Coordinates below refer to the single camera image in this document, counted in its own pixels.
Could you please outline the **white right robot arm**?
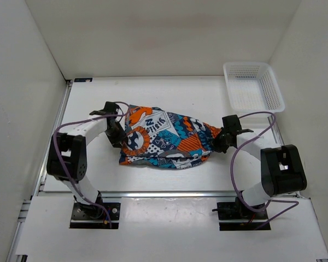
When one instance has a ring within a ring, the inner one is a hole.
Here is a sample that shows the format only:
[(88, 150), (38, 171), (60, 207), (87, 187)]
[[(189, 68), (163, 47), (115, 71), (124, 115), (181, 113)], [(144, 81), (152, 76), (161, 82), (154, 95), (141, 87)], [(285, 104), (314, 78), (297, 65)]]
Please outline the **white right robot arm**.
[[(260, 134), (251, 129), (243, 129), (240, 117), (229, 115), (222, 118), (222, 129), (213, 140), (214, 150), (225, 153), (230, 147), (236, 150), (231, 158), (230, 176), (236, 192), (235, 213), (241, 218), (253, 212), (263, 211), (273, 198), (307, 188), (307, 179), (299, 151), (295, 145), (276, 145), (263, 137), (276, 123), (274, 113), (272, 122)], [(239, 190), (235, 182), (234, 164), (240, 151), (247, 152), (260, 161), (260, 182), (252, 187)]]

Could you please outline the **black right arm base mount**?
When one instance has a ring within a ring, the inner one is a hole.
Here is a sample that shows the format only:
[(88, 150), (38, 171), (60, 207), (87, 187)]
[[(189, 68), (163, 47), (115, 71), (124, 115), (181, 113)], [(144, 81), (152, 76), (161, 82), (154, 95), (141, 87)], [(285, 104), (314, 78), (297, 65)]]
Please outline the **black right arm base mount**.
[(212, 212), (218, 214), (220, 231), (271, 230), (267, 211), (254, 212), (235, 202), (218, 202)]

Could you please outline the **white perforated plastic basket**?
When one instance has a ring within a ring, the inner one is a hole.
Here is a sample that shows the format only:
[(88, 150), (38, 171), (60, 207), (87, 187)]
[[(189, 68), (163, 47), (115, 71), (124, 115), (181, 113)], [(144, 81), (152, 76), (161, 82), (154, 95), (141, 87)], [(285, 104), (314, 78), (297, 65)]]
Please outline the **white perforated plastic basket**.
[(230, 105), (234, 111), (284, 111), (283, 97), (269, 64), (227, 62), (223, 70)]

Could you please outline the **aluminium right frame rail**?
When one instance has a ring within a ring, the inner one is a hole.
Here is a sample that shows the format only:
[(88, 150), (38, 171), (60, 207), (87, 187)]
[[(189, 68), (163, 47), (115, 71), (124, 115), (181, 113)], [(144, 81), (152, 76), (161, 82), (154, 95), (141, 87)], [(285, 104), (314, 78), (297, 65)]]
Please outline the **aluminium right frame rail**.
[[(279, 142), (281, 144), (285, 144), (286, 142), (290, 142), (290, 141), (294, 142), (294, 139), (291, 138), (290, 132), (286, 130), (285, 122), (284, 122), (283, 118), (276, 121), (276, 123), (272, 127), (272, 132), (273, 132), (273, 135), (274, 135), (274, 138), (275, 138), (276, 142)], [(307, 191), (305, 191), (305, 192), (298, 191), (298, 192), (295, 193), (295, 195), (299, 199), (300, 198), (301, 199), (307, 199), (307, 200), (310, 201), (312, 209), (313, 209), (313, 216), (315, 217), (317, 227), (319, 228), (319, 232), (321, 234), (321, 240), (322, 240), (324, 246), (326, 247), (326, 251), (328, 251), (328, 248), (327, 248), (326, 243), (325, 243), (325, 239), (323, 237), (323, 232), (320, 228), (320, 221), (318, 220), (318, 215), (316, 214), (315, 207), (313, 205), (313, 201), (312, 201), (309, 193)]]

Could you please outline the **colourful patterned shorts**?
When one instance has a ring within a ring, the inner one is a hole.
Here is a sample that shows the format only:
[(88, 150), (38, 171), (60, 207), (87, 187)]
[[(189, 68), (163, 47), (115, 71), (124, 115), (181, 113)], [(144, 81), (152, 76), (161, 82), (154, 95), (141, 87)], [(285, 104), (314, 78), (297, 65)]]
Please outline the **colourful patterned shorts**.
[(196, 118), (158, 107), (130, 105), (125, 117), (128, 140), (119, 164), (181, 170), (205, 162), (215, 151), (213, 140), (222, 131)]

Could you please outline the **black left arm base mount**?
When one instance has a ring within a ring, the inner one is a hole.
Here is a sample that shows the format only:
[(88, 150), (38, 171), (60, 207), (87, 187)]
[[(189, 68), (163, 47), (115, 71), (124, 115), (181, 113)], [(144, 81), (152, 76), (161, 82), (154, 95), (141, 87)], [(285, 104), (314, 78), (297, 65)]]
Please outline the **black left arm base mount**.
[(102, 209), (75, 202), (69, 227), (71, 229), (118, 229), (121, 203), (103, 203), (103, 206), (110, 215), (111, 224)]

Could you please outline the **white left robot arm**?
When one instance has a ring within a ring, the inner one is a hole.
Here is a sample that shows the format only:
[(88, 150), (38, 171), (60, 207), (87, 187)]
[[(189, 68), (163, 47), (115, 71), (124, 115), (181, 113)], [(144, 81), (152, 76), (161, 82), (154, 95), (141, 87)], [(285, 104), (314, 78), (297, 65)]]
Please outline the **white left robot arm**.
[(91, 218), (103, 214), (101, 193), (87, 178), (87, 146), (104, 134), (110, 144), (121, 148), (127, 135), (120, 121), (129, 114), (121, 106), (125, 102), (106, 102), (100, 110), (94, 110), (85, 120), (58, 126), (51, 137), (46, 171), (65, 184), (73, 193), (76, 202), (85, 206)]

